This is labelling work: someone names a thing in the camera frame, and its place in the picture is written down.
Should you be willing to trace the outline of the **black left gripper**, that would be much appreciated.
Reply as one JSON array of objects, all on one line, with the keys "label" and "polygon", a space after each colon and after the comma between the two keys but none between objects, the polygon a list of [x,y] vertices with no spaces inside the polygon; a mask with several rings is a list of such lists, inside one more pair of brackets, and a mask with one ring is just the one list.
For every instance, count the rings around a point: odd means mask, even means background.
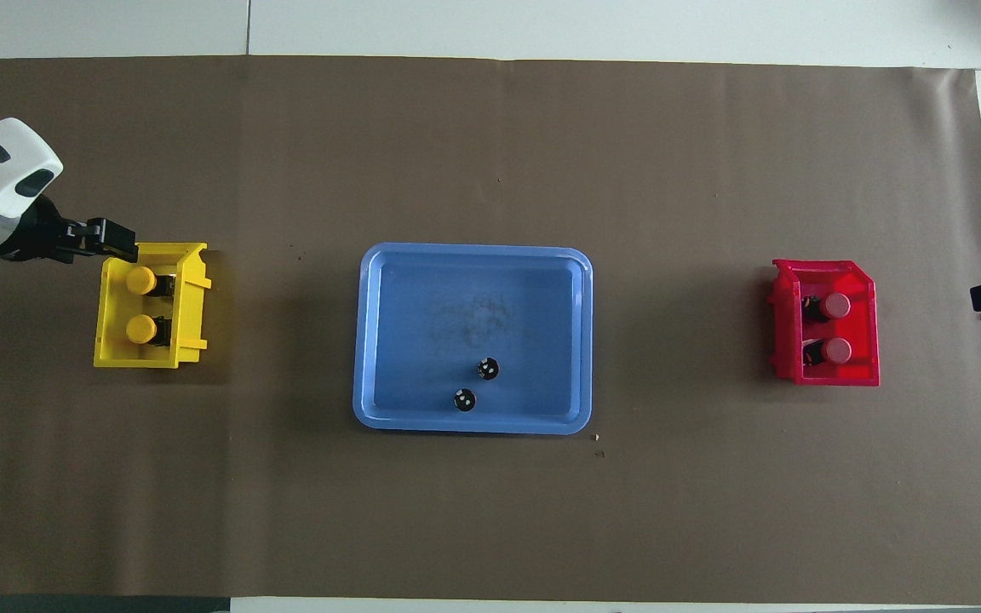
[{"label": "black left gripper", "polygon": [[85,239],[71,234],[85,226],[89,247],[112,247],[112,256],[117,259],[139,260],[139,245],[135,243],[133,230],[106,218],[90,218],[86,225],[68,220],[47,195],[38,195],[32,201],[10,237],[0,244],[0,260],[44,259],[72,264],[75,256],[92,255],[85,249]]}]

